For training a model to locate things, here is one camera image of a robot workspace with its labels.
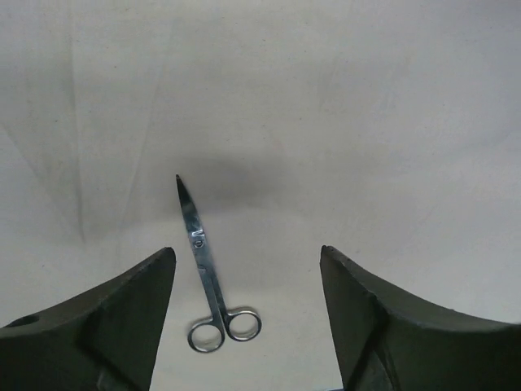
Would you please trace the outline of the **beige surgical wrap cloth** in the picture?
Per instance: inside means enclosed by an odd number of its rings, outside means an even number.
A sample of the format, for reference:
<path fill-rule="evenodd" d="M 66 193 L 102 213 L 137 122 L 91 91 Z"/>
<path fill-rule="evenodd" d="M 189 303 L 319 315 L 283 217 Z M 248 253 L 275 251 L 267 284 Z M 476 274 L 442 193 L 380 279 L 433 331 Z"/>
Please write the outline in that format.
<path fill-rule="evenodd" d="M 262 320 L 210 354 L 177 175 Z M 154 390 L 326 390 L 323 245 L 520 320 L 519 2 L 2 2 L 2 323 L 169 246 Z"/>

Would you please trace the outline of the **steel surgical scissors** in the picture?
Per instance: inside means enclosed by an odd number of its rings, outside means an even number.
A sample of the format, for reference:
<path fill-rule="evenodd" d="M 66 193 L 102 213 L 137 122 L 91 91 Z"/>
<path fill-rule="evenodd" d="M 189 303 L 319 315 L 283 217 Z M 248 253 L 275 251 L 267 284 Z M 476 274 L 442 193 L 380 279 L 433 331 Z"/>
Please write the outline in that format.
<path fill-rule="evenodd" d="M 195 202 L 180 175 L 176 176 L 176 183 L 187 237 L 210 310 L 210 315 L 207 318 L 198 319 L 192 323 L 187 333 L 187 343 L 197 353 L 210 354 L 220 349 L 226 338 L 237 342 L 250 341 L 261 332 L 261 317 L 252 307 L 229 309 L 226 306 L 209 247 L 208 237 Z M 255 326 L 245 332 L 235 332 L 231 324 L 236 318 L 243 315 L 253 318 Z M 196 331 L 202 327 L 212 327 L 218 330 L 219 338 L 215 344 L 198 342 L 195 339 Z"/>

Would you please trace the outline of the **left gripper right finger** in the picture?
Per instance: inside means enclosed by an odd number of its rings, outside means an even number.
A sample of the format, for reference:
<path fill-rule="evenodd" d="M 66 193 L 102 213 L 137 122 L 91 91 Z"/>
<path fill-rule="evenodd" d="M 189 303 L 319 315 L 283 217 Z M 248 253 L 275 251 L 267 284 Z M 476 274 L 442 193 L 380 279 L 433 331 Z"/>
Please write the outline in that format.
<path fill-rule="evenodd" d="M 321 250 L 345 390 L 518 390 L 520 326 L 444 308 Z"/>

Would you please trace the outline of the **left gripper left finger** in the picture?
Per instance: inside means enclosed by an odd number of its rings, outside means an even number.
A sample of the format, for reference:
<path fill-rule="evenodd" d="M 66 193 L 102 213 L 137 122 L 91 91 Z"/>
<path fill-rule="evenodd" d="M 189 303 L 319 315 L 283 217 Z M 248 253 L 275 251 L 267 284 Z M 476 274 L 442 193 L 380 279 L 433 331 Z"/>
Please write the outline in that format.
<path fill-rule="evenodd" d="M 148 390 L 176 255 L 162 248 L 123 274 L 1 329 L 3 390 Z"/>

